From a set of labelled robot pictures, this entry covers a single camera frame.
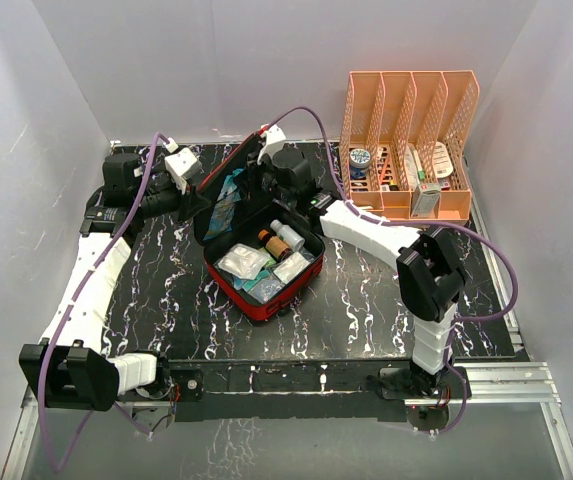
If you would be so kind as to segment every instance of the brown bottle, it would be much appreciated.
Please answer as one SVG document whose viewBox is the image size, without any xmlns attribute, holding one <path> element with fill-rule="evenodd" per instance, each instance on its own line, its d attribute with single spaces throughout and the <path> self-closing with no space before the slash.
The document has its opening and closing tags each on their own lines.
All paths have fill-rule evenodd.
<svg viewBox="0 0 573 480">
<path fill-rule="evenodd" d="M 277 235 L 268 230 L 262 230 L 257 236 L 259 237 L 259 241 L 262 242 L 262 246 L 266 248 L 278 262 L 281 262 L 288 255 L 293 253 L 288 245 L 282 242 Z"/>
</svg>

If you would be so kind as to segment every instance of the white wall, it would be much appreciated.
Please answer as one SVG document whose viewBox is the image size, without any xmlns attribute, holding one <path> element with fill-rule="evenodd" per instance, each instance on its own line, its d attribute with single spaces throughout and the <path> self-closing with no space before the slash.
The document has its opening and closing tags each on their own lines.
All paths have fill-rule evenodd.
<svg viewBox="0 0 573 480">
<path fill-rule="evenodd" d="M 111 139 L 245 136 L 306 104 L 339 135 L 350 70 L 490 86 L 535 0 L 33 0 Z M 291 138 L 319 133 L 304 114 Z"/>
<path fill-rule="evenodd" d="M 0 0 L 0 474 L 107 141 L 30 0 Z"/>
<path fill-rule="evenodd" d="M 537 4 L 477 113 L 468 159 L 521 280 L 526 345 L 549 362 L 573 439 L 573 2 Z"/>
</svg>

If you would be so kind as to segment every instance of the red case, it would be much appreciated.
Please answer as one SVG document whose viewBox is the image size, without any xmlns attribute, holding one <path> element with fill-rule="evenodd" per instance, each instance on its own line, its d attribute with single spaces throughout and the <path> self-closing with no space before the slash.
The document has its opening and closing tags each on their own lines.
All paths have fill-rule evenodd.
<svg viewBox="0 0 573 480">
<path fill-rule="evenodd" d="M 215 202 L 221 191 L 227 175 L 237 168 L 244 168 L 249 156 L 259 153 L 261 138 L 257 134 L 248 137 L 215 169 L 199 186 L 198 193 L 211 202 L 211 207 L 195 216 L 193 220 L 195 239 L 204 247 L 204 261 L 208 271 L 217 284 L 232 298 L 233 302 L 252 320 L 262 321 L 287 307 L 295 296 L 306 288 L 319 275 L 324 261 L 324 242 L 307 225 L 298 221 L 295 215 L 273 202 L 272 195 L 254 188 L 253 182 L 248 182 L 248 191 L 242 193 L 242 200 L 236 203 L 235 215 L 231 230 L 223 232 L 215 238 L 204 240 L 210 224 Z M 261 304 L 243 290 L 236 290 L 232 284 L 232 276 L 215 268 L 215 263 L 223 257 L 235 244 L 243 243 L 250 247 L 260 248 L 257 234 L 262 229 L 269 229 L 272 220 L 278 219 L 285 225 L 290 225 L 299 235 L 304 237 L 306 248 L 315 256 L 311 264 L 295 277 L 286 287 L 268 303 Z"/>
</svg>

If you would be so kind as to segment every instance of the marble tabletop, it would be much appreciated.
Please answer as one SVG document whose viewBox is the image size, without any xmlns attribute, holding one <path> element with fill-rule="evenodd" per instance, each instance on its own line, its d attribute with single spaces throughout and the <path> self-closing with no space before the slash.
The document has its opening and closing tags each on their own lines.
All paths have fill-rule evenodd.
<svg viewBox="0 0 573 480">
<path fill-rule="evenodd" d="M 323 145 L 298 143 L 313 173 L 332 188 Z M 234 145 L 190 145 L 203 165 L 202 177 Z M 115 148 L 146 154 L 147 147 Z M 163 158 L 161 149 L 157 161 Z M 473 222 L 469 227 L 475 228 Z M 500 309 L 481 245 L 454 234 L 470 276 L 460 298 L 461 315 Z M 148 220 L 111 299 L 103 353 L 137 349 L 166 353 L 171 360 L 302 360 L 410 358 L 413 321 L 400 299 L 397 276 L 384 262 L 353 245 L 324 239 L 326 255 L 318 278 L 290 309 L 253 322 L 210 277 L 190 222 L 173 215 Z M 503 320 L 456 326 L 459 357 L 513 357 Z"/>
</svg>

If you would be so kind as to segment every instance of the black case lid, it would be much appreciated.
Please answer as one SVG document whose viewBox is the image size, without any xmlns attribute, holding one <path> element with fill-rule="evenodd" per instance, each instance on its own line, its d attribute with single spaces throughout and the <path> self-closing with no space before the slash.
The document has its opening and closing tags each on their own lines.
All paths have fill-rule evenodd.
<svg viewBox="0 0 573 480">
<path fill-rule="evenodd" d="M 195 240 L 200 245 L 204 246 L 210 240 L 204 240 L 210 225 L 210 218 L 215 210 L 217 197 L 222 190 L 224 180 L 230 175 L 233 170 L 237 168 L 246 167 L 248 156 L 252 153 L 259 153 L 262 147 L 262 139 L 257 133 L 253 133 L 246 140 L 244 140 L 233 152 L 226 158 L 221 165 L 219 165 L 213 172 L 206 177 L 198 188 L 198 193 L 207 198 L 211 206 L 199 214 L 195 215 L 193 219 L 193 232 Z M 235 215 L 231 226 L 233 228 L 240 228 L 245 221 L 250 220 L 253 213 L 261 211 L 263 208 L 270 206 L 272 203 L 272 196 L 265 193 L 260 188 L 253 188 L 248 192 L 246 198 L 243 198 L 235 204 Z"/>
</svg>

